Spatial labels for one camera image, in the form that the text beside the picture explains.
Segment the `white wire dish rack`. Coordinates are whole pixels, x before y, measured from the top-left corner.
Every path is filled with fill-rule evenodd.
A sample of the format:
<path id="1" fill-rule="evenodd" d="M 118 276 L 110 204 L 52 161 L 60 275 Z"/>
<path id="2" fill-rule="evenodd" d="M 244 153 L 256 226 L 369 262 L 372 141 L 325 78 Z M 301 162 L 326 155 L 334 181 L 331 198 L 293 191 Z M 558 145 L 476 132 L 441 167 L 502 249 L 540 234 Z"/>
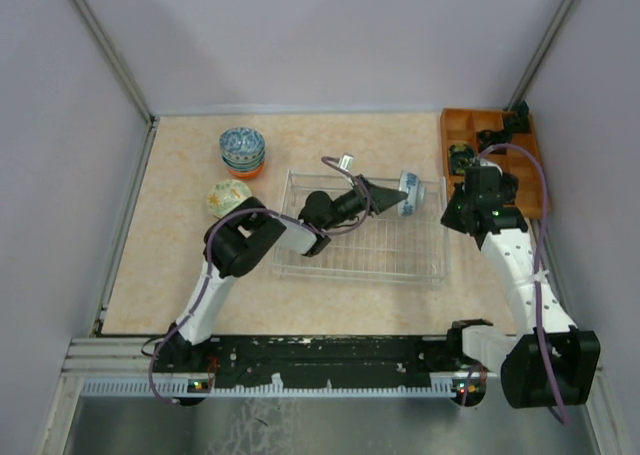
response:
<path id="1" fill-rule="evenodd" d="M 357 230 L 334 237 L 313 258 L 277 247 L 273 271 L 316 277 L 411 285 L 439 285 L 451 270 L 448 230 L 440 224 L 445 181 L 425 181 L 423 204 L 403 216 L 393 208 L 369 217 Z"/>

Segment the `blue white patterned bowl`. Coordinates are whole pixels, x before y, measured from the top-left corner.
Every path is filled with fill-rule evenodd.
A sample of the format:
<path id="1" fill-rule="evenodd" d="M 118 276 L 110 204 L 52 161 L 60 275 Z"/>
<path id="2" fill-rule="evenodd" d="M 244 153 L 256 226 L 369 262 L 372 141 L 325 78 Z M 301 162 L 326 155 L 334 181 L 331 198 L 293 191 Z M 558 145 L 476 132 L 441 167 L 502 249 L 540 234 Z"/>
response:
<path id="1" fill-rule="evenodd" d="M 397 212 L 401 217 L 415 215 L 424 204 L 426 188 L 420 178 L 413 172 L 402 171 L 398 189 L 407 197 L 397 204 Z"/>

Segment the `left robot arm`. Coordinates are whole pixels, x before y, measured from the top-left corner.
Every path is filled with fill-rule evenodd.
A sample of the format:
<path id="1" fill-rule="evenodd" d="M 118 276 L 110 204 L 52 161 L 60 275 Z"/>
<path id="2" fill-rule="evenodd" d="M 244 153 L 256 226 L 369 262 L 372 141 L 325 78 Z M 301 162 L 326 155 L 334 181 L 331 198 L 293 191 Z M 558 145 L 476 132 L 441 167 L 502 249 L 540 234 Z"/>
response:
<path id="1" fill-rule="evenodd" d="M 315 190 L 296 218 L 267 208 L 250 197 L 213 224 L 204 235 L 203 263 L 189 301 L 154 354 L 194 372 L 208 359 L 204 342 L 235 282 L 249 274 L 274 247 L 304 257 L 320 254 L 331 238 L 346 234 L 366 217 L 405 201 L 408 194 L 371 183 L 358 175 L 352 188 L 332 198 Z"/>

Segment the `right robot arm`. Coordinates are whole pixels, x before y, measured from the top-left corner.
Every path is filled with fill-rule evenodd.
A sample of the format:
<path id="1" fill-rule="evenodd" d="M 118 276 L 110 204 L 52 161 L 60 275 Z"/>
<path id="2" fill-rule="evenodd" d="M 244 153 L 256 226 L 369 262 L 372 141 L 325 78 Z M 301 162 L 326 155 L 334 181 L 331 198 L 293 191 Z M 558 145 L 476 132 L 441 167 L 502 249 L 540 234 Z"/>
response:
<path id="1" fill-rule="evenodd" d="M 505 203 L 503 174 L 492 164 L 472 165 L 441 218 L 474 238 L 506 290 L 515 336 L 484 320 L 453 323 L 448 362 L 461 371 L 481 363 L 500 377 L 513 408 L 583 405 L 600 355 L 591 330 L 581 330 L 560 305 L 547 275 L 534 268 L 534 250 L 520 210 Z"/>

